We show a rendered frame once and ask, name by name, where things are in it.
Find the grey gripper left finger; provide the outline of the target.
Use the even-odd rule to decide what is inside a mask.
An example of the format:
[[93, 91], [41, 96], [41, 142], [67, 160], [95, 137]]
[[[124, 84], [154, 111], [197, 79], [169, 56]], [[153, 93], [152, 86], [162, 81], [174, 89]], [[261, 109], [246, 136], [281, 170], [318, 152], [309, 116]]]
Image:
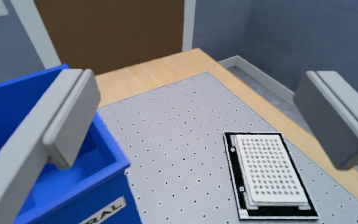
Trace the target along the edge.
[[13, 224], [45, 164], [71, 168], [100, 101], [92, 70], [62, 70], [0, 151], [0, 224]]

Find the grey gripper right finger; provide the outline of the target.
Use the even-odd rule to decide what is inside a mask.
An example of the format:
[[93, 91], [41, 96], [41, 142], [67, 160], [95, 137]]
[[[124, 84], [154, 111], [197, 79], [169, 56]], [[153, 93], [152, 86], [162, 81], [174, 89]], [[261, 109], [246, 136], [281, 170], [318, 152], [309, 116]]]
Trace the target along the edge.
[[336, 72], [308, 71], [293, 103], [337, 171], [358, 166], [358, 93]]

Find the white well plate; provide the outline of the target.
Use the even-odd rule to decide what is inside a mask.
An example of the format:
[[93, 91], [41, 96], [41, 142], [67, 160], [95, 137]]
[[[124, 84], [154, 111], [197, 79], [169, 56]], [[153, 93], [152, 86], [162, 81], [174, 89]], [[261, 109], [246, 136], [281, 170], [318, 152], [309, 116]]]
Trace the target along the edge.
[[306, 199], [278, 136], [233, 137], [249, 206], [305, 206]]

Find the grey flat base plate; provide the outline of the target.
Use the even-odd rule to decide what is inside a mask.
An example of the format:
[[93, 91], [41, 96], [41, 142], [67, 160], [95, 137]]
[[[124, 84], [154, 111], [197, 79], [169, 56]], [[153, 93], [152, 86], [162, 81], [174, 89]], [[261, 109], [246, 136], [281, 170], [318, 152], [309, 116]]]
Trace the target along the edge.
[[358, 224], [358, 199], [284, 137], [318, 221], [238, 221], [223, 132], [279, 132], [208, 71], [98, 107], [141, 224]]

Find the blue bin labelled general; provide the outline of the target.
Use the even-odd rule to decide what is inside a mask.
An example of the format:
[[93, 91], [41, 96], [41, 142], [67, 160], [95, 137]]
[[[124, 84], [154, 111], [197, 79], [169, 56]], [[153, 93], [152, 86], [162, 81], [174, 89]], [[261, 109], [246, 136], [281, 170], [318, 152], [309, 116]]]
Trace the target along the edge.
[[[65, 64], [0, 83], [0, 151]], [[95, 113], [68, 170], [45, 164], [13, 224], [141, 224], [129, 163]]]

